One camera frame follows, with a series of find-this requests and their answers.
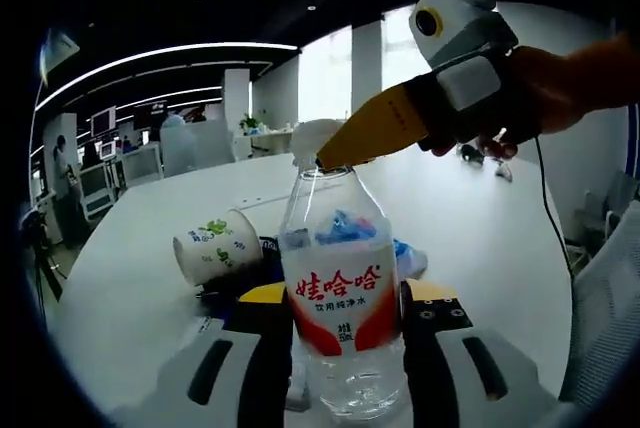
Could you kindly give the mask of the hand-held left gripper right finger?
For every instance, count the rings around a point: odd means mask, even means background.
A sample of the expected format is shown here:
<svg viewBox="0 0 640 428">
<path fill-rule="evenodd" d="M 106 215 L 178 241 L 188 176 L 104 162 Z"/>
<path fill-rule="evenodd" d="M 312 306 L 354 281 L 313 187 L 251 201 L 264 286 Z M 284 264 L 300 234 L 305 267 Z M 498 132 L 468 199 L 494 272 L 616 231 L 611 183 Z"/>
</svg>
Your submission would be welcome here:
<svg viewBox="0 0 640 428">
<path fill-rule="evenodd" d="M 534 361 L 471 322 L 437 284 L 401 283 L 402 335 L 416 427 L 537 427 L 560 406 Z"/>
</svg>

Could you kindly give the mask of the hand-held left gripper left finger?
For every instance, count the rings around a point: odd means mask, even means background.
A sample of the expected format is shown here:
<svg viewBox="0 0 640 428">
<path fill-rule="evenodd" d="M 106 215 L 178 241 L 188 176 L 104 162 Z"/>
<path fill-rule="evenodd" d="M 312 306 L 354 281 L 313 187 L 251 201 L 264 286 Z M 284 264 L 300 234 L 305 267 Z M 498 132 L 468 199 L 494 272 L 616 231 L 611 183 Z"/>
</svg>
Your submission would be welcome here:
<svg viewBox="0 0 640 428">
<path fill-rule="evenodd" d="M 222 327 L 197 334 L 162 368 L 151 427 L 282 427 L 292 369 L 285 284 L 242 295 Z"/>
</svg>

